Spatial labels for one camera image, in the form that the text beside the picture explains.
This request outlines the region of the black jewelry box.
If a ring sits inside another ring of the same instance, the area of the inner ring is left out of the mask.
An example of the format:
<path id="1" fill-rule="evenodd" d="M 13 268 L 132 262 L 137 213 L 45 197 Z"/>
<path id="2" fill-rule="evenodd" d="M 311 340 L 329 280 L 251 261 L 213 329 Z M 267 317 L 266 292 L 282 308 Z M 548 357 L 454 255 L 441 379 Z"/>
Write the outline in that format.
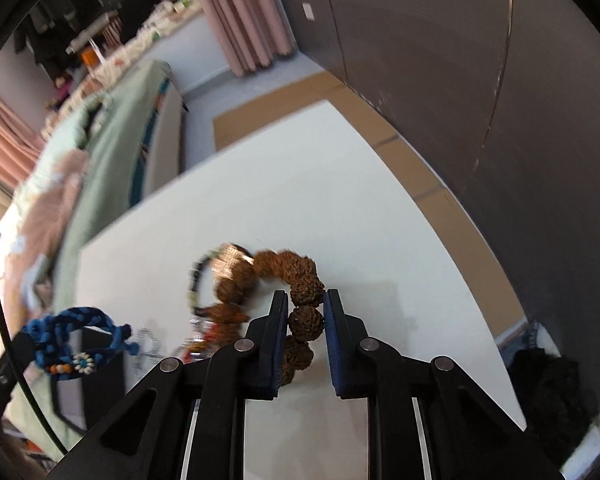
<path id="1" fill-rule="evenodd" d="M 119 352 L 106 364 L 97 363 L 93 352 L 107 349 L 112 335 L 99 327 L 81 327 L 69 334 L 70 354 L 86 353 L 92 370 L 66 374 L 60 362 L 46 367 L 52 378 L 50 391 L 54 413 L 80 436 L 89 432 L 125 395 L 125 353 Z"/>

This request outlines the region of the gold butterfly brooch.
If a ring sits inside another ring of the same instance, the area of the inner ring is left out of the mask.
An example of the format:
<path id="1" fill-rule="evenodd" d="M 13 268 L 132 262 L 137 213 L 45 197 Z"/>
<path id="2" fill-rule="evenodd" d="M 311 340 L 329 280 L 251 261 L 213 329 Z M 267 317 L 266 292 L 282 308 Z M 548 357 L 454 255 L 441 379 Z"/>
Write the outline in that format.
<path id="1" fill-rule="evenodd" d="M 232 278 L 234 267 L 245 261 L 251 264 L 253 256 L 242 246 L 223 243 L 208 252 L 213 284 L 218 284 L 223 278 Z"/>

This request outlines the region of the pink fleece blanket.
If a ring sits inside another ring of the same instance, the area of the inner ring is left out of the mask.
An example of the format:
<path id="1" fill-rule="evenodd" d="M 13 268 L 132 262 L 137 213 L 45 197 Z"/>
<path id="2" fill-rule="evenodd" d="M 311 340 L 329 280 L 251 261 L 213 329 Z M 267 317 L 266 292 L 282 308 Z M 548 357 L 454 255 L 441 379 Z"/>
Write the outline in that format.
<path id="1" fill-rule="evenodd" d="M 3 309 L 12 336 L 50 310 L 53 264 L 89 162 L 90 155 L 83 150 L 72 150 L 58 162 L 50 187 L 34 201 L 7 256 Z"/>

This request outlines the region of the flat cardboard sheet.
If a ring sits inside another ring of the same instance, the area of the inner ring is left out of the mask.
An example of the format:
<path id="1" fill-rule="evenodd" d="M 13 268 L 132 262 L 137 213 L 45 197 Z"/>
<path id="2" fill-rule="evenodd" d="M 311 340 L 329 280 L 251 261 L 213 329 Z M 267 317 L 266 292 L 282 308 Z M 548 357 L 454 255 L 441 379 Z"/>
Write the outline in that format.
<path id="1" fill-rule="evenodd" d="M 528 325 L 513 286 L 475 223 L 419 154 L 370 104 L 327 72 L 300 79 L 236 105 L 212 119 L 215 147 L 227 148 L 248 134 L 303 107 L 326 100 L 347 119 L 414 200 L 460 269 L 497 344 Z"/>

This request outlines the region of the pink curtain by window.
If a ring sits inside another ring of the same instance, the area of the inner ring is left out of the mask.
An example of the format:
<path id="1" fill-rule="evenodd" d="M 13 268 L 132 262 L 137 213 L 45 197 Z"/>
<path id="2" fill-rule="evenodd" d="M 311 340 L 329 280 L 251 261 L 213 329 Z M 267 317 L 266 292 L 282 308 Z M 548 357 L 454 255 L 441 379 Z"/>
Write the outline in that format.
<path id="1" fill-rule="evenodd" d="M 0 98 L 0 181 L 15 188 L 26 180 L 45 141 Z"/>

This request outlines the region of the green sheeted bed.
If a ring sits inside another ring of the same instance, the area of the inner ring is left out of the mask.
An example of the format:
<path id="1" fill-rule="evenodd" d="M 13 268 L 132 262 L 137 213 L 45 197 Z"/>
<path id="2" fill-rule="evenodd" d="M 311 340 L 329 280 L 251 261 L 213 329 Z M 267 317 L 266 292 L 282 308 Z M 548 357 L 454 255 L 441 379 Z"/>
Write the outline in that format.
<path id="1" fill-rule="evenodd" d="M 160 188 L 150 167 L 168 170 L 171 178 L 178 175 L 178 161 L 165 162 L 157 150 L 180 143 L 181 114 L 182 98 L 172 67 L 148 58 L 133 64 L 114 87 L 88 96 L 57 125 L 0 220 L 2 305 L 7 256 L 34 201 L 50 187 L 58 162 L 72 150 L 90 155 L 80 197 L 53 264 L 53 302 L 40 318 L 74 306 L 84 247 Z"/>

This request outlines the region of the dark brown wardrobe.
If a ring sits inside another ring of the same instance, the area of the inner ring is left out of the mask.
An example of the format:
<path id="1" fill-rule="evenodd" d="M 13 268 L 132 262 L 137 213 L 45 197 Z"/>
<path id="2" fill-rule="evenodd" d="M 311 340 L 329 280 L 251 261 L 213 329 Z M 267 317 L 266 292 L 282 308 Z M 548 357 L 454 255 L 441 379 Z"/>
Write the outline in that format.
<path id="1" fill-rule="evenodd" d="M 526 318 L 584 367 L 600 361 L 600 34 L 578 7 L 282 3 L 301 50 L 377 110 L 452 192 Z"/>

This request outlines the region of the pink curtain by wardrobe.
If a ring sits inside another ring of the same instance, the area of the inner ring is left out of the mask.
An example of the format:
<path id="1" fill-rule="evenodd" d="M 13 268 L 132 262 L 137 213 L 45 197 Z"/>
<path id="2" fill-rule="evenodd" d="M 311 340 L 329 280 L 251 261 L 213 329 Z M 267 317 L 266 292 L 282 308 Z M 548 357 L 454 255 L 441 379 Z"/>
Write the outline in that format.
<path id="1" fill-rule="evenodd" d="M 296 44 L 278 0 L 199 0 L 237 77 L 294 54 Z"/>

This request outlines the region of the floral window seat cushion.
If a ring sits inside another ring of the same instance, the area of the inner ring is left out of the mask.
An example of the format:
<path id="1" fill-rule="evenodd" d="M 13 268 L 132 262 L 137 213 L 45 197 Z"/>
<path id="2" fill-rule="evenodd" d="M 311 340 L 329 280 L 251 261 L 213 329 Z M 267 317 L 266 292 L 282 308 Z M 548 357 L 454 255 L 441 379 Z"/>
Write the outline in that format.
<path id="1" fill-rule="evenodd" d="M 41 136 L 48 140 L 57 125 L 88 96 L 114 87 L 124 73 L 154 44 L 169 38 L 202 12 L 204 10 L 199 0 L 159 3 L 132 39 L 112 52 L 108 58 L 105 58 L 105 62 L 90 70 L 77 86 L 74 84 L 70 88 L 69 96 L 59 110 L 47 114 Z"/>

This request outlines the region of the white wall switch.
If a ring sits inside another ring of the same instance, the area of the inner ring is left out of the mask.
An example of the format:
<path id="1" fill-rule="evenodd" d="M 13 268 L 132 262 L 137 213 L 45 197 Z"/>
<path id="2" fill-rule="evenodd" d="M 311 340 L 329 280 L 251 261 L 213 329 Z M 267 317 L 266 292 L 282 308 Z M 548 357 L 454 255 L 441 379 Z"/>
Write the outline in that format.
<path id="1" fill-rule="evenodd" d="M 306 19 L 308 21 L 314 21 L 315 20 L 315 16 L 314 16 L 314 13 L 313 13 L 312 6 L 308 2 L 302 3 L 302 9 L 303 9 L 304 15 L 306 16 Z"/>

